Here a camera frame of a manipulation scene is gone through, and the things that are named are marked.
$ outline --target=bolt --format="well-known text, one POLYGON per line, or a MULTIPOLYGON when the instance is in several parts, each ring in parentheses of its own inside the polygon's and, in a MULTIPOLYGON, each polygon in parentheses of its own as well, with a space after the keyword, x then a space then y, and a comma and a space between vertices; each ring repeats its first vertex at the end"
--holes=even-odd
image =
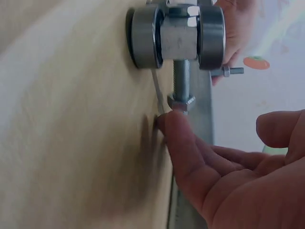
POLYGON ((221 69, 216 69, 211 71, 211 76, 221 76, 229 77, 231 74, 243 74, 244 68, 230 68, 228 65, 223 66, 221 69))

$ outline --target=plywood surface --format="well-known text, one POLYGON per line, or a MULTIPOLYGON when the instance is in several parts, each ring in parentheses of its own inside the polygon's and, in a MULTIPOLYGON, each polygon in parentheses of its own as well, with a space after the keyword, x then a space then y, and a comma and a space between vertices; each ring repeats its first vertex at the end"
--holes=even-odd
POLYGON ((171 164, 124 34, 144 2, 0 2, 1 229, 165 227, 171 164))

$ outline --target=palm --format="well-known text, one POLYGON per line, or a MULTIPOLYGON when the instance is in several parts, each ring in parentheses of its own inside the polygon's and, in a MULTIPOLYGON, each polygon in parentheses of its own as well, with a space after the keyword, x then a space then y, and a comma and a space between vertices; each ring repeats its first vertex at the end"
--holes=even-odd
POLYGON ((305 112, 271 113, 258 120, 261 139, 271 147, 289 147, 287 156, 209 146, 177 112, 160 117, 159 127, 177 184, 210 229, 300 225, 305 213, 305 144, 300 142, 305 139, 305 112))

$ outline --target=hex nut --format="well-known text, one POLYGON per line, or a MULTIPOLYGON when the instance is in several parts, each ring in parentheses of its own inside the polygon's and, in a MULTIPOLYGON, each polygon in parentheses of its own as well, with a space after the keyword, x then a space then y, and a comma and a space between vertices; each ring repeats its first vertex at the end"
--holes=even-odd
POLYGON ((167 96, 167 103, 172 110, 178 110, 183 112, 190 111, 195 105, 195 96, 190 95, 190 98, 187 102, 179 102, 174 99, 173 94, 167 96))

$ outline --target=skin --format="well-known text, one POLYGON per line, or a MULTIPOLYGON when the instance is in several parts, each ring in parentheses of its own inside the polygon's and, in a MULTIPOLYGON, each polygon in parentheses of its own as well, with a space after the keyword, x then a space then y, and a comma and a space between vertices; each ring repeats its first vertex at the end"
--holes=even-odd
MULTIPOLYGON (((226 28, 226 49, 223 64, 233 67, 249 42, 257 12, 258 0, 218 0, 215 6, 223 9, 226 28)), ((213 77, 216 85, 220 77, 213 77)))
POLYGON ((157 120, 180 190, 209 229, 305 228, 305 110, 258 117, 256 130, 270 156, 210 146, 186 117, 170 112, 157 120))

